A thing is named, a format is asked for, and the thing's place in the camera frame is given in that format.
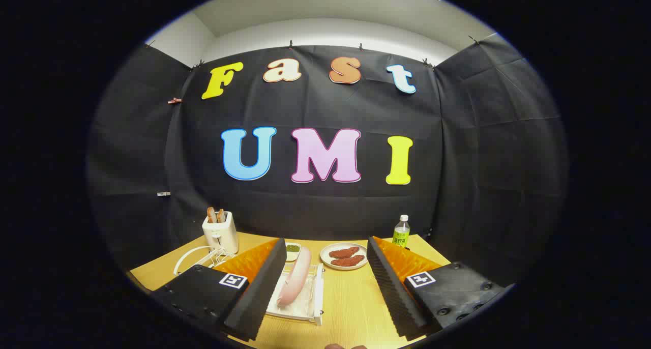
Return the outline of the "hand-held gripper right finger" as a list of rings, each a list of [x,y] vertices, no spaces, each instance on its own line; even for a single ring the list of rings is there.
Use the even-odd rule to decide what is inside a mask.
[[[367,260],[398,335],[409,340],[453,331],[509,291],[465,263],[438,264],[375,236]]]

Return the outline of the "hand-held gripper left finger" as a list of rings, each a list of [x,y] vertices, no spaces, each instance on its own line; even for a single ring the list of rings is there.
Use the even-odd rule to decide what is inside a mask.
[[[203,331],[254,340],[285,261],[285,240],[272,239],[213,268],[195,264],[151,297]]]

